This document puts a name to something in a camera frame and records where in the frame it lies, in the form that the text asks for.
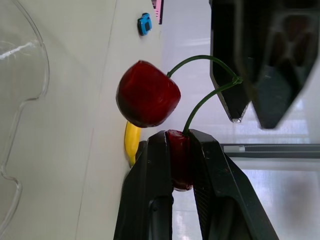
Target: cherry stem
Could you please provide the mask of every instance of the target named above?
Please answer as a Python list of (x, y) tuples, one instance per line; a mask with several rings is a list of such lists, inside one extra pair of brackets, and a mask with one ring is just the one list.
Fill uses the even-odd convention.
[(198, 110), (201, 108), (201, 106), (203, 104), (205, 104), (206, 101), (208, 101), (210, 98), (212, 98), (214, 95), (224, 91), (224, 90), (227, 90), (229, 88), (232, 88), (233, 86), (237, 85), (237, 84), (241, 84), (243, 82), (243, 79), (242, 77), (240, 76), (235, 76), (233, 77), (232, 79), (232, 82), (230, 83), (227, 83), (215, 90), (213, 90), (212, 92), (210, 92), (207, 96), (205, 96), (204, 98), (202, 98), (202, 100), (194, 107), (194, 109), (192, 110), (192, 112), (190, 113), (190, 116), (188, 117), (185, 125), (184, 125), (184, 128), (183, 128), (183, 131), (182, 131), (182, 134), (184, 136), (186, 136), (189, 132), (189, 127), (190, 127), (190, 124), (192, 122), (192, 120), (194, 119), (196, 113), (198, 112)]
[(234, 73), (234, 71), (231, 70), (230, 67), (228, 67), (223, 61), (221, 61), (220, 59), (214, 57), (214, 56), (210, 56), (210, 55), (197, 55), (197, 56), (192, 56), (189, 57), (185, 60), (183, 60), (182, 62), (180, 62), (178, 65), (176, 65), (174, 68), (172, 68), (171, 71), (169, 71), (166, 76), (168, 78), (171, 78), (172, 74), (175, 73), (175, 71), (177, 71), (179, 68), (181, 68), (183, 65), (192, 62), (194, 60), (199, 60), (199, 59), (208, 59), (211, 60), (217, 64), (219, 64), (221, 67), (223, 67), (233, 78), (237, 77), (237, 75)]

